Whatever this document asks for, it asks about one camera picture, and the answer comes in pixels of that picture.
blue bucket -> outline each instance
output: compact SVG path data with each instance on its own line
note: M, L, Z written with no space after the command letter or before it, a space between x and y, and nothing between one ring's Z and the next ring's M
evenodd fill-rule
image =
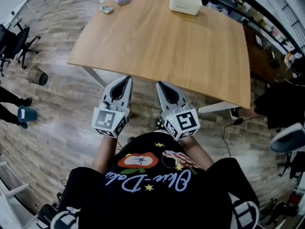
M20 122L28 122L37 120L37 112L28 107L20 106L18 109L18 120Z

white plastic container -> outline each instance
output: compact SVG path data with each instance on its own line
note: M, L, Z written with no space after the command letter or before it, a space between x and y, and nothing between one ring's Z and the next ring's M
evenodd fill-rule
M170 0L170 10L191 15L196 15L201 6L201 0Z

black pants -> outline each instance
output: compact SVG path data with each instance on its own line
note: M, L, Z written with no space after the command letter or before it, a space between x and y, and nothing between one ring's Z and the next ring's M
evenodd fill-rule
M0 103L11 103L19 107L22 103L22 99L12 94L8 90L0 86ZM8 111L4 106L0 104L0 119L9 123L20 125L18 117Z

forearm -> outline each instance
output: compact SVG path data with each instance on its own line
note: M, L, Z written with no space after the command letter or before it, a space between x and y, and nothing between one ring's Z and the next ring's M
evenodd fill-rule
M192 136L180 139L186 155L203 170L210 168L214 161Z
M94 158L91 168L104 174L111 165L111 160L115 155L117 139L104 136L99 152Z

small green device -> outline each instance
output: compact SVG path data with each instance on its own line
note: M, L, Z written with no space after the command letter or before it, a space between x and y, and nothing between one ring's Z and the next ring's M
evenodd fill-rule
M101 6L100 10L105 13L105 14L110 14L113 12L113 9L111 7L108 6Z

